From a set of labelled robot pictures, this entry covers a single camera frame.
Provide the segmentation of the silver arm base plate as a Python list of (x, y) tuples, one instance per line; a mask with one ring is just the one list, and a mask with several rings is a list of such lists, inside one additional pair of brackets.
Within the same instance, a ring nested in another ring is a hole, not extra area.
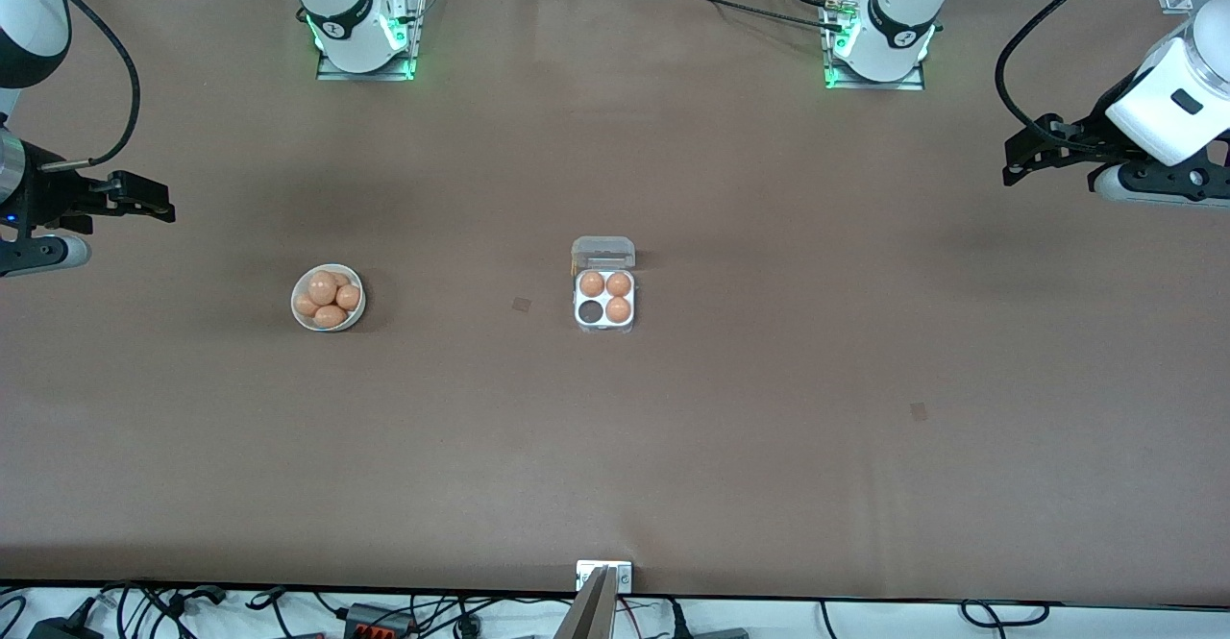
[(937, 31), (926, 27), (902, 29), (889, 26), (883, 34), (871, 20), (870, 0), (827, 0), (820, 5), (820, 22), (827, 88), (922, 91), (922, 61), (927, 43)]
[(426, 0), (371, 0), (360, 20), (343, 25), (308, 15), (319, 49), (320, 80), (390, 80), (416, 75)]

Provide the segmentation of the silver table edge bracket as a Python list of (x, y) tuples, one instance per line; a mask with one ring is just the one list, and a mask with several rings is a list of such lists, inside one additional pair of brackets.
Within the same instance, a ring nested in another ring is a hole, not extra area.
[(594, 560), (583, 559), (576, 563), (574, 586), (577, 591), (584, 587), (589, 578), (597, 571), (606, 570), (606, 582), (616, 587), (616, 594), (627, 595), (632, 591), (633, 563), (629, 560)]

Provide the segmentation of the clear plastic egg box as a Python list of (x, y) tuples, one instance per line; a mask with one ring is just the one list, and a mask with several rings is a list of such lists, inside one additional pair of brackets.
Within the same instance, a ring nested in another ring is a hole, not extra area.
[[(576, 238), (571, 249), (571, 276), (572, 276), (572, 315), (573, 321), (581, 331), (585, 332), (629, 332), (637, 320), (637, 280), (633, 276), (633, 263), (636, 263), (636, 249), (633, 242), (624, 236), (597, 236), (585, 235)], [(606, 301), (613, 299), (609, 292), (604, 292), (597, 299), (587, 299), (578, 290), (578, 279), (583, 272), (601, 272), (603, 276), (610, 276), (613, 272), (627, 272), (633, 280), (632, 292), (629, 292), (629, 301), (632, 302), (633, 313), (625, 324), (610, 324), (603, 310)]]

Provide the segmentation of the black power adapter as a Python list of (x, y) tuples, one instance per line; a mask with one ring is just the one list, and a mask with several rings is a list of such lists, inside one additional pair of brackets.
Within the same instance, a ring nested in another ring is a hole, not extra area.
[(36, 622), (26, 639), (105, 639), (105, 634), (86, 625), (85, 621), (54, 617)]

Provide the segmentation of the black box orange connectors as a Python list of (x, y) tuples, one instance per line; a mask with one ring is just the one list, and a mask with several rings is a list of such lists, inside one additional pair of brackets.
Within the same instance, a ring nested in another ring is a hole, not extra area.
[(342, 639), (410, 639), (417, 621), (410, 608), (355, 603), (344, 608)]

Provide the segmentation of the white round bowl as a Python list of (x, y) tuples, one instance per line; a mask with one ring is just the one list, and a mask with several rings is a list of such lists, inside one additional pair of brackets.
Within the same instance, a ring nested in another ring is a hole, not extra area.
[[(312, 324), (312, 320), (303, 318), (303, 316), (295, 315), (294, 310), (292, 307), (292, 301), (293, 301), (294, 296), (299, 296), (299, 294), (308, 294), (308, 280), (310, 280), (310, 276), (312, 276), (312, 274), (316, 274), (316, 272), (339, 272), (339, 274), (346, 274), (347, 276), (351, 276), (351, 280), (353, 281), (353, 284), (357, 288), (360, 288), (360, 292), (363, 292), (363, 301), (360, 301), (360, 305), (357, 306), (357, 310), (352, 311), (351, 316), (348, 316), (348, 320), (346, 320), (346, 323), (339, 324), (339, 327), (337, 327), (335, 329), (328, 329), (328, 331), (320, 331), (320, 329), (317, 329), (315, 327), (315, 324)], [(308, 270), (308, 272), (305, 272), (305, 274), (303, 274), (303, 276), (299, 276), (299, 280), (295, 283), (294, 288), (292, 289), (289, 304), (290, 304), (290, 310), (292, 310), (292, 315), (294, 316), (294, 320), (296, 320), (299, 324), (303, 324), (304, 329), (312, 331), (312, 332), (343, 332), (343, 331), (348, 331), (351, 327), (354, 327), (355, 323), (357, 323), (357, 320), (360, 320), (360, 315), (364, 313), (364, 310), (367, 307), (367, 292), (365, 292), (364, 283), (360, 280), (360, 275), (358, 275), (355, 270), (352, 270), (351, 267), (348, 267), (348, 265), (339, 265), (339, 263), (326, 263), (326, 265), (312, 267), (311, 270)]]

